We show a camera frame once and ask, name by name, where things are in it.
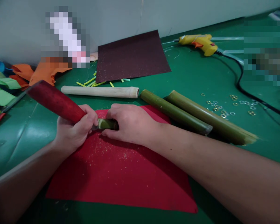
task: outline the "bamboo tube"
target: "bamboo tube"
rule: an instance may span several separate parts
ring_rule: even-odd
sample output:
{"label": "bamboo tube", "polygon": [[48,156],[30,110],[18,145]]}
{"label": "bamboo tube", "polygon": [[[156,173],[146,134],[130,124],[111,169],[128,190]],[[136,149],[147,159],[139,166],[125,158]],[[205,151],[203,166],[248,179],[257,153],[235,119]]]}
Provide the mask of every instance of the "bamboo tube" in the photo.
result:
{"label": "bamboo tube", "polygon": [[139,88],[137,87],[79,87],[63,86],[61,92],[64,94],[86,95],[86,96],[105,96],[118,98],[138,98]]}
{"label": "bamboo tube", "polygon": [[252,144],[258,139],[256,135],[236,126],[217,114],[210,112],[175,90],[169,94],[166,100],[200,120],[212,125],[214,132],[217,132],[234,145]]}
{"label": "bamboo tube", "polygon": [[173,120],[190,127],[196,133],[208,135],[212,130],[212,126],[204,123],[198,118],[188,114],[182,109],[174,106],[173,104],[167,102],[166,100],[158,97],[146,89],[141,92],[140,98],[167,116],[171,117]]}
{"label": "bamboo tube", "polygon": [[111,129],[111,130],[118,130],[119,126],[116,120],[108,120],[108,119],[98,119],[99,125],[97,126],[98,129]]}

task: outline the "dark brown sandpaper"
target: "dark brown sandpaper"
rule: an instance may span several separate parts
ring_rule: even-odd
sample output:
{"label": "dark brown sandpaper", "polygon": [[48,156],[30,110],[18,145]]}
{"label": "dark brown sandpaper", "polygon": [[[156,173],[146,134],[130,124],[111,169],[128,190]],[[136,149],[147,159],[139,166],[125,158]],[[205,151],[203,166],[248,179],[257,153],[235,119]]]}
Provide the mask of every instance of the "dark brown sandpaper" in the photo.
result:
{"label": "dark brown sandpaper", "polygon": [[99,46],[96,82],[171,72],[157,30]]}

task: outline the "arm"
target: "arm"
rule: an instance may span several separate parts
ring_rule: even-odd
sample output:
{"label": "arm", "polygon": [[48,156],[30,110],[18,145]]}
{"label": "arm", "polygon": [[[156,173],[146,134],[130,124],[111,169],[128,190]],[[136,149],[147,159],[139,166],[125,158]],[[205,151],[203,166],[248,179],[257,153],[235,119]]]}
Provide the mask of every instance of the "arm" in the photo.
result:
{"label": "arm", "polygon": [[59,165],[84,143],[92,125],[98,125],[95,111],[80,107],[87,114],[77,124],[59,117],[56,138],[0,177],[0,223],[21,217]]}
{"label": "arm", "polygon": [[154,121],[142,108],[113,104],[119,131],[102,134],[144,145],[192,176],[244,223],[280,223],[280,163]]}

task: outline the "hand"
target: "hand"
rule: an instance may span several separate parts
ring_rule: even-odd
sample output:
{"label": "hand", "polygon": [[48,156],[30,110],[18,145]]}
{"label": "hand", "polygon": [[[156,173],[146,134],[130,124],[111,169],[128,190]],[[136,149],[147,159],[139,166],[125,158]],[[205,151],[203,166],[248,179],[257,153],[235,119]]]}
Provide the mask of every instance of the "hand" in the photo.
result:
{"label": "hand", "polygon": [[57,134],[53,143],[56,148],[68,152],[69,155],[85,142],[87,135],[92,132],[92,126],[98,125],[97,114],[90,106],[79,107],[86,115],[75,125],[61,117],[57,119]]}
{"label": "hand", "polygon": [[161,125],[141,107],[128,104],[112,104],[107,119],[117,120],[119,130],[106,129],[102,132],[103,136],[144,146]]}

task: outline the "person's left hand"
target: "person's left hand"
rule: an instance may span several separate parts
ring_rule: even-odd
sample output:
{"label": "person's left hand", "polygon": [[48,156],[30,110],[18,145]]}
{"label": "person's left hand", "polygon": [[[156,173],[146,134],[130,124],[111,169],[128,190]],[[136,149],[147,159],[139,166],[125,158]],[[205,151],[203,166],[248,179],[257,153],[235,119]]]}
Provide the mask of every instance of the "person's left hand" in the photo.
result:
{"label": "person's left hand", "polygon": [[57,134],[53,144],[55,148],[69,155],[85,142],[87,135],[92,132],[92,126],[98,125],[97,114],[90,106],[85,104],[79,107],[86,112],[86,115],[75,125],[61,117],[57,119]]}

